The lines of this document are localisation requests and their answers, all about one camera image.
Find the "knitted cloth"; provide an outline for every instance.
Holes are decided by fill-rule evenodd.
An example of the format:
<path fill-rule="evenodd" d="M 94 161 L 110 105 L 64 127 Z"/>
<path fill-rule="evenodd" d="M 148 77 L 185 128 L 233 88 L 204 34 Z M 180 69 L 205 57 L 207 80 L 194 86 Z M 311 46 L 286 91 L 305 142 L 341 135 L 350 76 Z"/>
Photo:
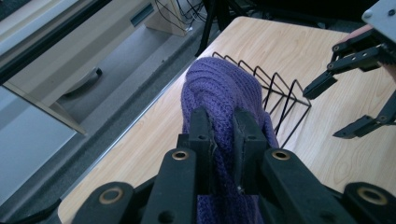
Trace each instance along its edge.
<path fill-rule="evenodd" d="M 233 112 L 252 113 L 271 147 L 278 147 L 262 89 L 255 77 L 218 58 L 197 60 L 186 75 L 181 93 L 183 133 L 190 129 L 191 111 L 203 106 L 212 122 L 218 148 L 214 152 L 215 195 L 199 195 L 197 223 L 262 223 L 258 196 L 241 195 L 233 182 Z"/>

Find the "light wood surface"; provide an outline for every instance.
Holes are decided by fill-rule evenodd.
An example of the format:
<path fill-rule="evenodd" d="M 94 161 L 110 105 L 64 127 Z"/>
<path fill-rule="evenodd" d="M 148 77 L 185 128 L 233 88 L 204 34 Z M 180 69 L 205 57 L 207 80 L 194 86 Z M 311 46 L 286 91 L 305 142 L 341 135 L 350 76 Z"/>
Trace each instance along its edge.
<path fill-rule="evenodd" d="M 238 18 L 201 55 L 213 51 L 237 61 L 278 72 L 287 83 L 303 87 L 321 74 L 331 47 L 346 34 L 273 21 Z M 176 146 L 181 132 L 180 91 L 184 74 L 93 167 L 62 202 L 58 214 L 69 222 L 92 191 L 110 181 L 137 187 L 158 173 L 163 155 Z M 349 182 L 364 181 L 396 193 L 396 129 L 382 127 L 363 138 L 344 140 L 332 134 L 364 114 L 376 116 L 395 89 L 382 68 L 354 70 L 312 102 L 301 128 L 286 144 L 325 185 L 343 191 Z M 279 134 L 292 128 L 290 116 Z"/>

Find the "wire dish rack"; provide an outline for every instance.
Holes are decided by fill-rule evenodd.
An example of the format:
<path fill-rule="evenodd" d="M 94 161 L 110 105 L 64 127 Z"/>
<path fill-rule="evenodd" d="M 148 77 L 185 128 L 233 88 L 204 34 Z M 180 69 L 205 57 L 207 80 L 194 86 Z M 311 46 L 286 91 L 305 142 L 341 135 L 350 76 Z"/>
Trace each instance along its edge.
<path fill-rule="evenodd" d="M 241 69 L 257 78 L 262 86 L 262 108 L 272 119 L 279 146 L 284 148 L 290 139 L 295 141 L 293 134 L 299 132 L 299 126 L 311 108 L 311 102 L 303 97 L 303 88 L 297 79 L 289 86 L 279 73 L 269 76 L 259 66 L 252 67 L 243 60 L 237 62 L 228 55 L 217 52 L 212 57 L 221 58 L 236 64 Z"/>

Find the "purple sweater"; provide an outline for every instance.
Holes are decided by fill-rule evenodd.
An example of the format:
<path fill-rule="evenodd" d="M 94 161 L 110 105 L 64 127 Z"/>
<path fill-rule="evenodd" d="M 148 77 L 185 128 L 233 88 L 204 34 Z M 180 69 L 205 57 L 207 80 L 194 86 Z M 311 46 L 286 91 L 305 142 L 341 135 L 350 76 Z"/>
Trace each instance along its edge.
<path fill-rule="evenodd" d="M 181 93 L 183 133 L 191 111 L 203 106 L 213 124 L 218 149 L 214 154 L 216 195 L 198 196 L 197 223 L 262 223 L 258 196 L 241 195 L 233 182 L 233 112 L 251 112 L 271 147 L 278 147 L 271 118 L 262 109 L 262 88 L 256 78 L 218 58 L 197 60 L 186 75 Z"/>

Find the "gray floor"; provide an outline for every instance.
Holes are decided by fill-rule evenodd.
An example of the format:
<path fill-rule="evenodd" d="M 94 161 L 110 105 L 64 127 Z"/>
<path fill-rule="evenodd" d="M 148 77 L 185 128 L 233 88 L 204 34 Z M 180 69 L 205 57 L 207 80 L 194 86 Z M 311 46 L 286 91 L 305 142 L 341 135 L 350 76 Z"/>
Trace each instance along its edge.
<path fill-rule="evenodd" d="M 93 78 L 85 90 L 61 98 L 59 103 L 87 134 L 71 139 L 3 204 L 0 220 L 9 222 L 26 217 L 64 197 L 103 151 L 195 59 L 203 25 L 195 22 L 193 31 L 185 37 L 141 27 L 98 64 L 103 74 L 96 82 Z M 338 21 L 329 29 L 351 32 L 360 26 L 361 23 Z M 218 34 L 215 24 L 211 39 Z M 59 222 L 55 215 L 45 223 Z"/>

